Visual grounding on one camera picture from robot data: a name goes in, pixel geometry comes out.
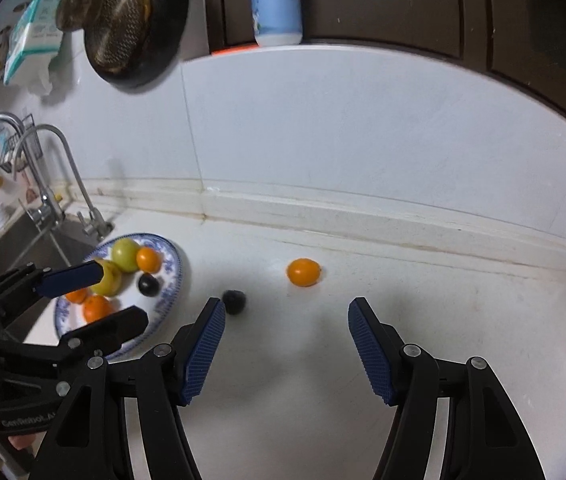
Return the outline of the person left hand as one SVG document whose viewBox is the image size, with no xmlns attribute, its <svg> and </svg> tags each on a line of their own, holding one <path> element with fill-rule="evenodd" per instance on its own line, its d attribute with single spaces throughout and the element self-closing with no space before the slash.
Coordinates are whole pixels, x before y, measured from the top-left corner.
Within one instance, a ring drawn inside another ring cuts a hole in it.
<svg viewBox="0 0 566 480">
<path fill-rule="evenodd" d="M 16 450 L 25 450 L 31 448 L 36 442 L 36 434 L 22 434 L 21 436 L 10 436 L 9 442 Z"/>
</svg>

